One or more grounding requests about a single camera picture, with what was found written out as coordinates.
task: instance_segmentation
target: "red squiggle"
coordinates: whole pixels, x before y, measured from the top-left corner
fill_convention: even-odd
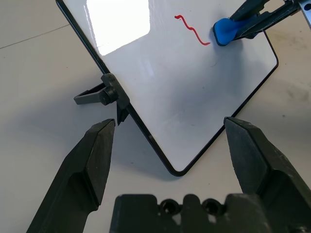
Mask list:
[[[207,42],[207,43],[204,43],[201,39],[200,39],[200,37],[199,37],[199,35],[198,35],[198,33],[196,32],[196,30],[193,28],[193,27],[189,27],[188,26],[188,24],[187,24],[187,22],[185,21],[185,19],[184,19],[184,17],[183,16],[181,16],[181,15],[178,15],[178,16],[175,16],[175,18],[176,19],[182,19],[183,21],[184,21],[184,24],[185,24],[185,26],[186,26],[186,28],[188,28],[189,30],[191,30],[191,31],[194,31],[194,34],[196,35],[196,37],[198,38],[198,40],[200,41],[200,43],[202,44],[202,45],[209,45],[210,43],[209,42]]]

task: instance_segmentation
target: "blue eraser handle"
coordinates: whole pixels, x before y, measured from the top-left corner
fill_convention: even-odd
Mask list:
[[[235,38],[238,30],[250,20],[251,18],[243,21],[233,21],[229,18],[222,18],[217,21],[213,26],[217,44],[220,46],[229,44]]]

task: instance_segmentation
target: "white table surface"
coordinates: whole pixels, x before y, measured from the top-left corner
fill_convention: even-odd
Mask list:
[[[268,34],[279,68],[238,117],[260,127],[311,187],[310,29],[299,13]],[[92,124],[115,117],[116,106],[75,105],[72,98],[99,84],[101,73],[70,26],[1,49],[0,69],[0,231],[25,233],[65,156]],[[222,202],[240,191],[225,133],[176,178],[129,117],[116,128],[104,200],[84,232],[109,231],[120,194],[181,203],[194,193]]]
[[[183,171],[276,66],[264,34],[215,42],[244,0],[64,0],[175,171]],[[199,43],[181,19],[194,27]]]

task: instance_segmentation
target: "screw hole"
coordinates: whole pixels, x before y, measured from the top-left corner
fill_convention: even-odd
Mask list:
[[[306,4],[304,9],[305,9],[305,11],[311,10],[311,3]]]
[[[208,212],[210,215],[218,216],[222,212],[222,205],[214,200],[207,199],[202,203],[202,207]]]
[[[160,204],[160,209],[167,215],[175,215],[179,212],[179,205],[176,201],[168,199]]]

